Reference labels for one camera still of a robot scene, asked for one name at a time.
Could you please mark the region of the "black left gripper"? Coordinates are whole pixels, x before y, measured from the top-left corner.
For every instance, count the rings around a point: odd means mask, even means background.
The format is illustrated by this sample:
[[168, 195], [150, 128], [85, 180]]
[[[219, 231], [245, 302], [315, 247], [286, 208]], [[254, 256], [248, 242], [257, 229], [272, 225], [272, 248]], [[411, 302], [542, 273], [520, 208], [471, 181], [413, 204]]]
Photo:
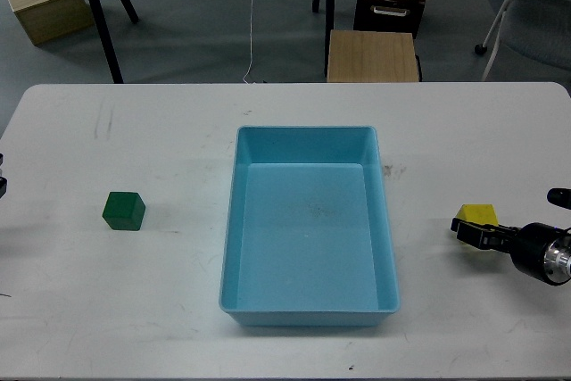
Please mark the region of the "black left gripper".
[[[4, 163], [4, 155], [0, 153], [0, 166]], [[3, 176], [2, 169], [0, 171], [0, 197], [3, 197], [7, 191], [7, 179]]]

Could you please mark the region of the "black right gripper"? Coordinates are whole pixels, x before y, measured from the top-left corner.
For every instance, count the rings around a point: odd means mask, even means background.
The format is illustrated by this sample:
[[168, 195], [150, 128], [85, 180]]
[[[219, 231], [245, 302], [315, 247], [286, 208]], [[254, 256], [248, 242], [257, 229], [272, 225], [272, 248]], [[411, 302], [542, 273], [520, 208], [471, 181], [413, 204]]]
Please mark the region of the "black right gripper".
[[[477, 249], [491, 249], [493, 227], [453, 218], [456, 238]], [[505, 250], [522, 273], [550, 286], [570, 281], [570, 230], [534, 222], [521, 228], [499, 225], [500, 249]]]

